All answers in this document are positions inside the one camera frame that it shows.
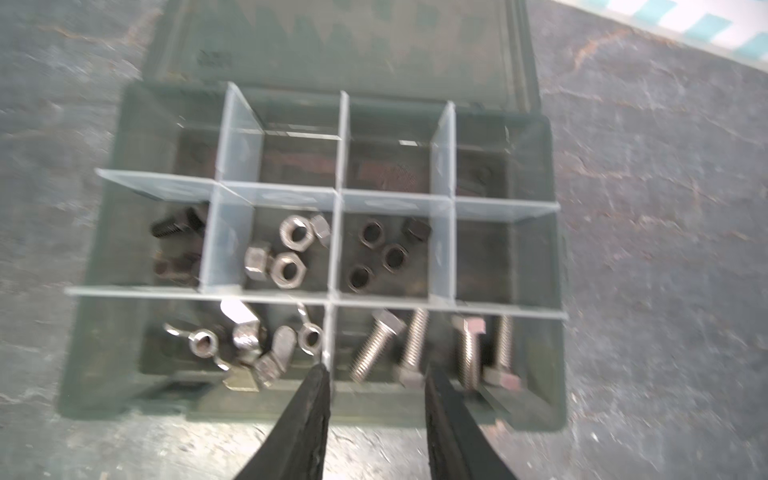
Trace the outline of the silver wing nut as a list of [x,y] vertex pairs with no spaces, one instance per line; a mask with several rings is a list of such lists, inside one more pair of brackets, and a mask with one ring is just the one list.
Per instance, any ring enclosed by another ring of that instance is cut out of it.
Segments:
[[297,311],[302,323],[297,334],[298,346],[315,363],[320,363],[324,338],[323,329],[311,320],[307,307],[303,303],[297,304]]
[[289,326],[276,329],[271,349],[253,364],[253,373],[257,383],[270,387],[288,370],[297,346],[297,333]]
[[185,339],[190,352],[195,357],[213,361],[224,372],[232,370],[232,366],[220,356],[219,338],[213,331],[208,329],[183,330],[169,323],[165,323],[163,329],[176,338]]
[[224,299],[221,312],[234,323],[232,342],[241,363],[252,366],[263,353],[263,330],[260,317],[243,301]]

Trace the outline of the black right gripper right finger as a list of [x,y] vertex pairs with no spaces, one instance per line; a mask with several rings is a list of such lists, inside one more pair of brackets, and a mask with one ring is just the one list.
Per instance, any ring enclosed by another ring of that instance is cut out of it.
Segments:
[[429,366],[424,387],[431,477],[513,479],[439,365]]

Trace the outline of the black flange bolt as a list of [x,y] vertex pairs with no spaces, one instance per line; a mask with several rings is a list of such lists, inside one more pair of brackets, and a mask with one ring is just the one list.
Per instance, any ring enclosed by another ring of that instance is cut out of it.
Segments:
[[164,238],[178,233],[202,235],[208,210],[207,205],[182,208],[171,216],[154,222],[150,227],[150,233],[155,238]]

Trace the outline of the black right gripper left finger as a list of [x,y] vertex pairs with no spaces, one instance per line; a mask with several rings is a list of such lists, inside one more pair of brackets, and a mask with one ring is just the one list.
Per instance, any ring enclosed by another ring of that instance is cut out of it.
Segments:
[[322,478],[330,400],[330,374],[323,364],[317,364],[309,370],[264,443],[236,477]]

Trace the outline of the green transparent compartment organizer box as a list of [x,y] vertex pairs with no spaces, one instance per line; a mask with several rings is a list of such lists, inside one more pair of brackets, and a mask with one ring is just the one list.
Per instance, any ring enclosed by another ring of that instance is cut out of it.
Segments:
[[566,422],[559,204],[522,1],[171,1],[123,92],[59,387],[78,420]]

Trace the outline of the black hex nut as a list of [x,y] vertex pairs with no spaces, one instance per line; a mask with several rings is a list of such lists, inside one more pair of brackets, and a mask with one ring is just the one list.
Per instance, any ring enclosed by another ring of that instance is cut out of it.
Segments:
[[360,243],[370,249],[380,248],[385,241],[385,229],[383,224],[374,218],[368,218],[362,225],[358,238]]
[[391,243],[383,248],[381,262],[388,272],[397,273],[404,268],[408,256],[408,251],[403,245]]

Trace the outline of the small black nut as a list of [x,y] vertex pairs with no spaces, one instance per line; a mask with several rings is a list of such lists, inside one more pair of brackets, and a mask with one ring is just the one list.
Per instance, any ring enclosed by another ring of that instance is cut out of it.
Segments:
[[432,228],[427,220],[410,217],[404,221],[401,231],[409,243],[421,244],[429,241]]

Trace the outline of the silver hex nut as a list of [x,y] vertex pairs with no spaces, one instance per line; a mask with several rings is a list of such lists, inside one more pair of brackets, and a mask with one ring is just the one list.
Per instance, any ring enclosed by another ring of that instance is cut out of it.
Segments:
[[265,281],[273,261],[272,245],[269,242],[258,241],[250,244],[244,254],[244,269],[248,279]]
[[324,215],[318,214],[310,218],[310,224],[312,226],[316,239],[325,248],[329,248],[331,244],[331,226]]
[[279,235],[282,244],[289,250],[306,251],[315,240],[314,227],[310,220],[299,215],[290,215],[280,224]]
[[280,253],[275,256],[270,276],[276,286],[283,290],[299,288],[306,276],[307,267],[295,252]]

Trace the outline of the silver hex bolt short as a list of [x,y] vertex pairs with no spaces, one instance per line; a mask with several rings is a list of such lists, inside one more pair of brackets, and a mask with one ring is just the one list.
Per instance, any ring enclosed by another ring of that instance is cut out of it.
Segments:
[[409,324],[401,360],[393,368],[394,379],[406,388],[423,386],[424,374],[420,365],[428,324],[429,312],[426,309],[416,309]]

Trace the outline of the dark hex bolt large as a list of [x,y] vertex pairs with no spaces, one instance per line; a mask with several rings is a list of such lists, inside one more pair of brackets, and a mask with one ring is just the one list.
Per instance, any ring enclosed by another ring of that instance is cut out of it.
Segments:
[[522,388],[520,377],[514,372],[514,320],[501,315],[496,320],[494,330],[493,361],[485,366],[482,378],[485,384],[508,391]]

